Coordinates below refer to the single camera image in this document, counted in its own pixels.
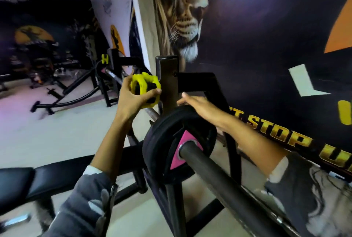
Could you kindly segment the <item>black padded bench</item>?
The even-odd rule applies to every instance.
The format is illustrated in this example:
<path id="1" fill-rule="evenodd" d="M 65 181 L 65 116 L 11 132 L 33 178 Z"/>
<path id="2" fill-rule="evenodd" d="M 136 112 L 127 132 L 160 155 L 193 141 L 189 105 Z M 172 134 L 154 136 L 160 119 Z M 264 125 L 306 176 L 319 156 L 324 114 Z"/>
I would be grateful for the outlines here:
<path id="1" fill-rule="evenodd" d="M 135 183 L 119 191 L 114 199 L 117 205 L 136 193 L 147 191 L 143 175 L 143 142 L 125 147 L 119 175 L 133 173 Z M 48 230 L 55 218 L 52 196 L 72 190 L 93 155 L 47 164 L 37 168 L 0 169 L 0 216 L 34 202 L 42 233 Z"/>

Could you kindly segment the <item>person's right hand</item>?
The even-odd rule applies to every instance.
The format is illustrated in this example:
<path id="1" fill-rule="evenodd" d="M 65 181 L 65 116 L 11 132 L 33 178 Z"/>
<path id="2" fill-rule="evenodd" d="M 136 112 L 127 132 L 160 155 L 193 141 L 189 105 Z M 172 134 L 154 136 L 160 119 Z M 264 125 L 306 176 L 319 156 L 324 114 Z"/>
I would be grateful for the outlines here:
<path id="1" fill-rule="evenodd" d="M 200 106 L 194 108 L 199 116 L 207 120 L 211 124 L 218 128 L 223 128 L 223 119 L 226 117 L 226 113 L 212 104 L 207 100 L 206 97 L 202 97 Z"/>

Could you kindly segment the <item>black bench press rack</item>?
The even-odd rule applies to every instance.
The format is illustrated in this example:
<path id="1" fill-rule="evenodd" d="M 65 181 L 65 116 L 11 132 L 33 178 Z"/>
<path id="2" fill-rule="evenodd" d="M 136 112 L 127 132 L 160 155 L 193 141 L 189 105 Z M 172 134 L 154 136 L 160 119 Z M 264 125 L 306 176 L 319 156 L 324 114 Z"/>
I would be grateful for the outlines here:
<path id="1" fill-rule="evenodd" d="M 96 67 L 102 68 L 98 72 L 102 71 L 105 74 L 104 78 L 108 77 L 108 79 L 112 80 L 116 92 L 122 85 L 124 76 L 122 66 L 133 66 L 136 74 L 142 72 L 150 74 L 138 57 L 121 57 L 117 49 L 108 49 L 108 55 L 109 64 L 103 65 L 100 61 Z M 181 60 L 178 56 L 156 57 L 156 76 L 163 92 L 157 105 L 153 108 L 145 108 L 146 111 L 151 112 L 150 116 L 152 119 L 156 122 L 161 115 L 168 114 L 174 110 L 176 101 L 182 91 L 203 92 L 214 105 L 224 110 L 227 101 L 221 92 L 215 75 L 213 73 L 182 73 L 180 62 Z M 128 131 L 127 137 L 131 146 L 138 142 L 132 128 Z M 186 221 L 182 182 L 162 185 L 150 176 L 146 165 L 144 165 L 142 171 L 146 184 L 150 186 L 174 237 L 195 237 L 201 229 L 224 209 L 220 201 L 214 199 L 198 214 Z"/>

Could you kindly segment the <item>dark banner with orange circle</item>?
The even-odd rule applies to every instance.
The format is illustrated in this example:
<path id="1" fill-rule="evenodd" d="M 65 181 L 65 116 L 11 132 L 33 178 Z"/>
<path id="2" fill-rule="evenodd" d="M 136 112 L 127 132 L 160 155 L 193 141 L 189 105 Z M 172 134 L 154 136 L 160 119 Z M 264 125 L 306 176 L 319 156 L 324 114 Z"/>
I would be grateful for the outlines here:
<path id="1" fill-rule="evenodd" d="M 25 76 L 29 63 L 88 69 L 109 48 L 90 0 L 0 0 L 0 75 Z"/>

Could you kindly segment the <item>dark gym equipment cluster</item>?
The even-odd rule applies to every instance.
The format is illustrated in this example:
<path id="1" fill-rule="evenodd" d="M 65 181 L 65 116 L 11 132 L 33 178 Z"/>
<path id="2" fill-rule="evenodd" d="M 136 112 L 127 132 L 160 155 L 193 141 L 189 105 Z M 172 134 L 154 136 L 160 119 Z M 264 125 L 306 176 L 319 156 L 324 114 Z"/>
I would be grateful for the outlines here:
<path id="1" fill-rule="evenodd" d="M 9 57 L 14 74 L 30 80 L 29 88 L 35 89 L 59 81 L 58 70 L 80 69 L 81 63 L 70 50 L 60 55 L 59 43 L 50 40 L 35 40 L 24 44 L 15 44 Z"/>

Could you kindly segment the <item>person's right forearm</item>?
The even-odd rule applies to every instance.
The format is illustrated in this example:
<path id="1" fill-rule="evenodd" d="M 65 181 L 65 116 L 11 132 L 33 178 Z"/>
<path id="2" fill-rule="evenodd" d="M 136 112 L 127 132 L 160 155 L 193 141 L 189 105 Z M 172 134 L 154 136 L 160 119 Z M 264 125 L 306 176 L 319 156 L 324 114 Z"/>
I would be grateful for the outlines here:
<path id="1" fill-rule="evenodd" d="M 216 126 L 238 143 L 240 150 L 266 177 L 269 177 L 280 161 L 289 154 L 277 143 L 262 136 L 235 116 L 223 111 L 217 118 Z"/>

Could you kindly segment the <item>grey patterned left sleeve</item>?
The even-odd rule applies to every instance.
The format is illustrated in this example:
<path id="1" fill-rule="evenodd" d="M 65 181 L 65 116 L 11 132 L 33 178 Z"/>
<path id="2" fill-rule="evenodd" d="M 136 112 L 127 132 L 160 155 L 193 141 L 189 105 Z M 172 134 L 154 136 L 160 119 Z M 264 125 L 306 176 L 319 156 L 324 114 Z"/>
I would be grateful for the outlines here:
<path id="1" fill-rule="evenodd" d="M 87 166 L 42 237 L 106 237 L 118 185 Z"/>

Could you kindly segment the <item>person's left forearm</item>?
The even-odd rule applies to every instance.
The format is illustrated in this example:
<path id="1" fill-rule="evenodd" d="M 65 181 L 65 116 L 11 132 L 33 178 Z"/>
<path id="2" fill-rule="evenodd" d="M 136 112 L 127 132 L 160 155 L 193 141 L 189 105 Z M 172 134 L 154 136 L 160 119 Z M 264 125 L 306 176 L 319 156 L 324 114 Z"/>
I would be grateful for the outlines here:
<path id="1" fill-rule="evenodd" d="M 125 138 L 131 125 L 126 113 L 118 111 L 90 163 L 90 166 L 107 174 L 112 183 L 117 180 Z"/>

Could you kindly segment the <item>yellow barbell collar clamp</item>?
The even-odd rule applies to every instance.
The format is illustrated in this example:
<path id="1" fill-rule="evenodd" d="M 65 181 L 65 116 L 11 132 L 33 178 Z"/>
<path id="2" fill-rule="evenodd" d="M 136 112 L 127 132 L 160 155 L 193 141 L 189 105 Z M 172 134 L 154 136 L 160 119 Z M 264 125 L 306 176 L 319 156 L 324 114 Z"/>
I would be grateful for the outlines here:
<path id="1" fill-rule="evenodd" d="M 140 74 L 133 74 L 132 81 L 130 83 L 130 91 L 134 95 L 144 95 L 148 91 L 153 89 L 161 89 L 161 84 L 159 79 L 155 75 L 150 75 L 147 72 L 142 72 Z M 153 97 L 149 99 L 143 106 L 145 108 L 153 108 L 160 101 L 160 96 Z"/>

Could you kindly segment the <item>person's left hand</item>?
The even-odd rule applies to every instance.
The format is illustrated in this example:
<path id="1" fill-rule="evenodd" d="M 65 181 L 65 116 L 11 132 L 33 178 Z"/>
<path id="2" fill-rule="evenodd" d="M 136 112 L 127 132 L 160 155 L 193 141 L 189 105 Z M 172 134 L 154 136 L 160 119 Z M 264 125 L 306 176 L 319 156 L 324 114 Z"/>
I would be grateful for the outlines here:
<path id="1" fill-rule="evenodd" d="M 130 91 L 132 75 L 127 76 L 122 83 L 115 119 L 120 122 L 132 121 L 143 105 L 139 105 L 136 95 Z"/>

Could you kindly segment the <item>black curved gym machine frame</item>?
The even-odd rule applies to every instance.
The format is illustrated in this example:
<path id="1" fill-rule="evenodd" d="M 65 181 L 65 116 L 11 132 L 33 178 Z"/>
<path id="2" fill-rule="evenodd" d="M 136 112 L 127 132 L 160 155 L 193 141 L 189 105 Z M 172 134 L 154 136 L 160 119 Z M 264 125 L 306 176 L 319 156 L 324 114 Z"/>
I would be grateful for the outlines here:
<path id="1" fill-rule="evenodd" d="M 97 92 L 100 92 L 103 95 L 103 99 L 105 100 L 107 107 L 111 107 L 113 104 L 116 104 L 118 102 L 119 97 L 116 96 L 115 98 L 110 98 L 108 95 L 108 92 L 113 91 L 113 88 L 111 86 L 108 86 L 108 84 L 105 83 L 105 81 L 109 81 L 110 83 L 112 83 L 112 80 L 108 79 L 108 77 L 104 78 L 105 74 L 102 71 L 98 72 L 98 70 L 102 70 L 102 68 L 91 67 L 88 71 L 86 71 L 83 75 L 77 78 L 69 86 L 65 86 L 58 79 L 55 79 L 54 84 L 59 86 L 63 90 L 62 93 L 61 94 L 57 93 L 54 88 L 47 89 L 47 94 L 54 96 L 56 100 L 49 104 L 42 104 L 38 100 L 33 104 L 33 106 L 31 106 L 30 112 L 34 113 L 38 109 L 44 109 L 46 110 L 48 115 L 53 115 L 55 113 L 53 109 L 76 105 L 78 103 L 81 103 L 82 101 L 89 99 Z M 92 80 L 93 88 L 91 91 L 89 91 L 88 93 L 86 93 L 85 95 L 77 99 L 66 101 L 66 102 L 62 101 L 65 97 L 67 97 L 70 93 L 72 93 L 75 89 L 77 89 L 87 79 Z"/>

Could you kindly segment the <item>black weight plate pink hub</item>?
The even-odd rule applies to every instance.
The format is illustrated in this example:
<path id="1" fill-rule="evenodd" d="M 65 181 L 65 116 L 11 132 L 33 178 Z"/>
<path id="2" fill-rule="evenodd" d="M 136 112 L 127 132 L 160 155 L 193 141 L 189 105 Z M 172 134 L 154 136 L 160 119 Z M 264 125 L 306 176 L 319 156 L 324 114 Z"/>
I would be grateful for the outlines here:
<path id="1" fill-rule="evenodd" d="M 161 115 L 143 141 L 143 159 L 150 176 L 159 184 L 178 184 L 194 175 L 179 154 L 186 142 L 194 142 L 209 157 L 217 129 L 201 118 L 192 106 L 178 106 Z"/>

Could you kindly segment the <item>grey patterned sleeve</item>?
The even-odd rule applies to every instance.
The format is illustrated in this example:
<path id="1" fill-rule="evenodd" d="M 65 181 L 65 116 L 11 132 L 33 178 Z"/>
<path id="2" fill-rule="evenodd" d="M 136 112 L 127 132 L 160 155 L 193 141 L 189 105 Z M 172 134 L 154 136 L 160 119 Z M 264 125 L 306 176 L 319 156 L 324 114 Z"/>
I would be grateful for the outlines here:
<path id="1" fill-rule="evenodd" d="M 300 155 L 284 157 L 265 190 L 301 237 L 352 237 L 352 187 Z"/>
<path id="2" fill-rule="evenodd" d="M 106 237 L 118 185 L 87 166 L 42 237 Z"/>

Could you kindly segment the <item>lion wall banner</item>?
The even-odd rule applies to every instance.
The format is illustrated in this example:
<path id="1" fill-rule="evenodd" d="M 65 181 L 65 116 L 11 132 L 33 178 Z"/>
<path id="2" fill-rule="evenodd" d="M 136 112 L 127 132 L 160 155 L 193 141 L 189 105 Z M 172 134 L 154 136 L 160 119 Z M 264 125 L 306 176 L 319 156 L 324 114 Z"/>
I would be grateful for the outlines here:
<path id="1" fill-rule="evenodd" d="M 352 181 L 352 0 L 154 0 L 161 55 L 231 112 Z"/>

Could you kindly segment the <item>grey patterned right sleeve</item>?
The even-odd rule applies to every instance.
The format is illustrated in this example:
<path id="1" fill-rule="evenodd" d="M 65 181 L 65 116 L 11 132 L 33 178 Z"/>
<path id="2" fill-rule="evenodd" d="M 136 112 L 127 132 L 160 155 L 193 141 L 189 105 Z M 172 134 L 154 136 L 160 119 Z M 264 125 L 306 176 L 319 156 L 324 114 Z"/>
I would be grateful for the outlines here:
<path id="1" fill-rule="evenodd" d="M 352 237 L 352 187 L 300 155 L 284 157 L 265 190 L 301 237 Z"/>

